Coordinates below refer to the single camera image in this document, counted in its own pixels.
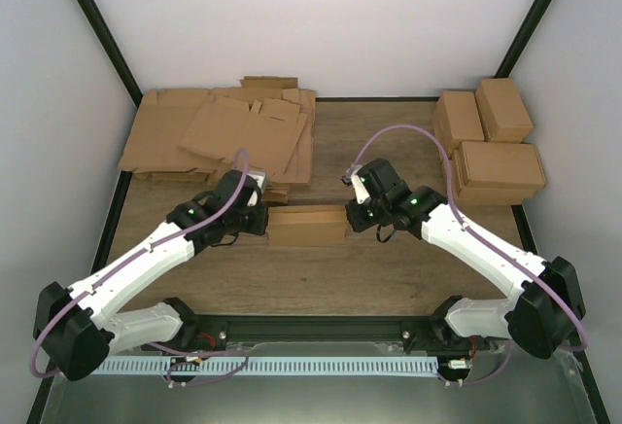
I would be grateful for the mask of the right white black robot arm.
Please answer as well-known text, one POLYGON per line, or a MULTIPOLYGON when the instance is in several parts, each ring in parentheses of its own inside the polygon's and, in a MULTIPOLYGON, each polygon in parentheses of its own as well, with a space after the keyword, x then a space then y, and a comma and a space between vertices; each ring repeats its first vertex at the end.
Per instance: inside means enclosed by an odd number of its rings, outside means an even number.
POLYGON ((432 323, 434 342, 452 349, 468 336, 511 339, 549 358, 575 331, 585 306, 574 266, 546 261, 484 230, 436 190, 410 190, 386 159, 356 165, 343 176, 355 196, 346 205, 353 231, 390 227, 453 255, 493 283, 501 300, 454 297, 432 323))

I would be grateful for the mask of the cardboard box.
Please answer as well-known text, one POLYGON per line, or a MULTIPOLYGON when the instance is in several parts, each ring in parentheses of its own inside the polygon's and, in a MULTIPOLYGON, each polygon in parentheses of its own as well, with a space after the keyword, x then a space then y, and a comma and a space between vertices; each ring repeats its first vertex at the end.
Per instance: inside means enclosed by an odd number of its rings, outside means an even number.
POLYGON ((321 247, 342 244, 348 221, 341 205, 271 207, 267 240, 271 246, 321 247))

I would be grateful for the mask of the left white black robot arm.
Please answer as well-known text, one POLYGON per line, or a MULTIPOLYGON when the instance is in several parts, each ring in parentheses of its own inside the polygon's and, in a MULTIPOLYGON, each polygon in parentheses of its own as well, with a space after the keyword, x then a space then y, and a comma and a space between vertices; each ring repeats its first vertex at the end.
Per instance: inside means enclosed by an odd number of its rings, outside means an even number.
POLYGON ((91 276, 64 288, 52 282, 38 298, 35 349, 71 381, 94 372, 108 357, 150 345, 169 354, 195 347, 198 318, 178 298, 124 311, 134 297, 172 268, 224 238, 261 236, 268 214, 261 198, 267 177, 228 171, 212 191, 177 205, 137 246, 91 276))

